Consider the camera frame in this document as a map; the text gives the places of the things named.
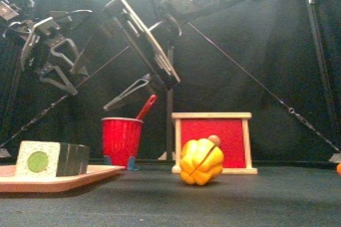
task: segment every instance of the metal pole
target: metal pole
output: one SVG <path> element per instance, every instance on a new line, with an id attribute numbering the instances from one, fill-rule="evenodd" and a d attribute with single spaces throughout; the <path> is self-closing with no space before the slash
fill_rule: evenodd
<path id="1" fill-rule="evenodd" d="M 172 64 L 172 45 L 168 42 L 168 60 Z M 171 123 L 171 113 L 172 113 L 172 89 L 167 91 L 167 160 L 172 160 L 172 123 Z"/>
<path id="2" fill-rule="evenodd" d="M 314 4 L 309 3 L 309 0 L 305 0 L 305 2 L 306 2 L 306 10 L 309 15 L 310 27 L 311 27 L 311 36 L 314 40 L 317 63 L 318 63 L 319 74 L 321 74 L 321 82 L 322 82 L 322 87 L 325 91 L 327 116 L 329 116 L 330 127 L 333 130 L 331 136 L 334 140 L 338 140 L 337 138 L 339 138 L 339 124 L 337 121 L 335 100 L 334 100 L 334 95 L 333 95 L 331 85 L 329 80 L 327 64 L 325 59 L 325 50 L 323 50 L 323 44 L 322 44 L 322 35 L 321 35 L 321 27 L 318 23 L 317 9 Z"/>

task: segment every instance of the metal bracket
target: metal bracket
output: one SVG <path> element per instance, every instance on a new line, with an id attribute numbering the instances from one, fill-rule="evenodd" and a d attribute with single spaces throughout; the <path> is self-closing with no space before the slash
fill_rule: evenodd
<path id="1" fill-rule="evenodd" d="M 179 83 L 179 77 L 163 48 L 132 7 L 125 0 L 112 0 L 105 5 L 104 13 L 115 22 L 116 28 L 141 58 L 156 82 L 168 91 Z"/>
<path id="2" fill-rule="evenodd" d="M 149 74 L 137 79 L 127 89 L 103 106 L 104 111 L 121 108 L 124 105 L 136 102 L 141 98 L 149 97 L 156 93 L 156 86 Z"/>
<path id="3" fill-rule="evenodd" d="M 46 78 L 46 75 L 49 73 L 52 73 L 53 71 L 59 75 L 59 78 L 61 79 L 64 85 L 61 83 L 59 83 L 57 81 L 54 81 L 53 79 Z M 77 90 L 73 87 L 73 85 L 71 84 L 71 82 L 69 82 L 67 76 L 64 75 L 59 66 L 53 66 L 50 63 L 46 63 L 44 65 L 44 67 L 40 70 L 37 70 L 37 75 L 38 75 L 38 79 L 42 83 L 49 83 L 50 85 L 53 85 L 63 91 L 68 92 L 71 95 L 77 94 Z"/>
<path id="4" fill-rule="evenodd" d="M 77 50 L 77 47 L 76 47 L 73 41 L 68 38 L 64 38 L 63 35 L 59 35 L 59 37 L 46 40 L 45 43 L 50 47 L 49 52 L 50 52 L 52 56 L 59 57 L 68 64 L 68 66 L 72 68 L 73 67 L 72 61 L 67 58 L 64 53 L 61 53 L 60 51 L 61 51 L 61 48 L 65 48 L 65 50 L 72 54 L 72 56 L 75 57 L 75 60 L 76 60 L 80 54 L 79 54 L 79 50 Z M 80 69 L 79 74 L 88 76 L 85 67 L 83 67 Z"/>
<path id="5" fill-rule="evenodd" d="M 0 1 L 0 16 L 6 21 L 18 16 L 16 10 L 4 1 Z"/>

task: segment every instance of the red panel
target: red panel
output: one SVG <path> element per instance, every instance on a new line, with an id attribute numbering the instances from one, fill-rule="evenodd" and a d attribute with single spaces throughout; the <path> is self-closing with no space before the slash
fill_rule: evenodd
<path id="1" fill-rule="evenodd" d="M 242 119 L 194 118 L 180 120 L 180 147 L 191 139 L 216 135 L 220 139 L 224 168 L 244 168 L 244 147 L 242 135 Z"/>

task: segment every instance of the red handle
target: red handle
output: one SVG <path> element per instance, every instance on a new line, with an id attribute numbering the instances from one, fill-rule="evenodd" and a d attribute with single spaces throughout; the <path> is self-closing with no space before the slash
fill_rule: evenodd
<path id="1" fill-rule="evenodd" d="M 136 119 L 143 119 L 147 112 L 149 111 L 152 105 L 155 104 L 155 101 L 156 101 L 156 98 L 157 96 L 156 95 L 151 95 L 149 99 L 147 100 L 145 104 L 144 104 L 144 107 L 136 117 Z"/>

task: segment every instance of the black curtain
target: black curtain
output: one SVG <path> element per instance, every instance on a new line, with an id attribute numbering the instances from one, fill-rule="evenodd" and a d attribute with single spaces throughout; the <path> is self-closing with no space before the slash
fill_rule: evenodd
<path id="1" fill-rule="evenodd" d="M 9 1 L 26 6 L 25 0 Z M 52 10 L 92 10 L 87 23 L 65 35 L 83 49 L 105 19 L 101 10 L 109 1 L 34 0 L 34 8 L 22 12 L 30 19 L 44 19 Z M 157 21 L 151 0 L 127 1 L 151 26 Z M 339 145 L 338 130 L 329 116 L 330 108 L 339 116 L 339 0 L 319 1 L 327 75 L 319 70 L 306 0 L 247 0 L 191 21 L 182 27 L 175 41 L 174 67 L 180 83 L 174 88 L 172 111 L 251 112 L 250 142 L 256 160 L 327 160 L 333 153 L 333 148 L 279 101 Z M 75 23 L 81 18 L 75 16 Z M 0 44 L 1 139 L 5 141 L 65 92 L 42 84 L 32 70 L 20 71 L 17 44 L 8 39 L 1 39 Z M 91 74 L 124 47 L 120 35 L 113 41 L 103 42 L 88 66 Z M 14 154 L 22 139 L 75 142 L 88 145 L 92 157 L 100 157 L 101 118 L 135 117 L 143 102 L 111 113 L 104 113 L 103 105 L 145 72 L 135 54 L 124 51 L 79 87 L 79 93 L 50 108 L 5 147 Z M 325 98 L 329 89 L 321 78 L 331 82 L 333 106 Z M 165 108 L 165 94 L 160 93 L 145 118 L 139 158 L 155 159 L 165 151 Z"/>

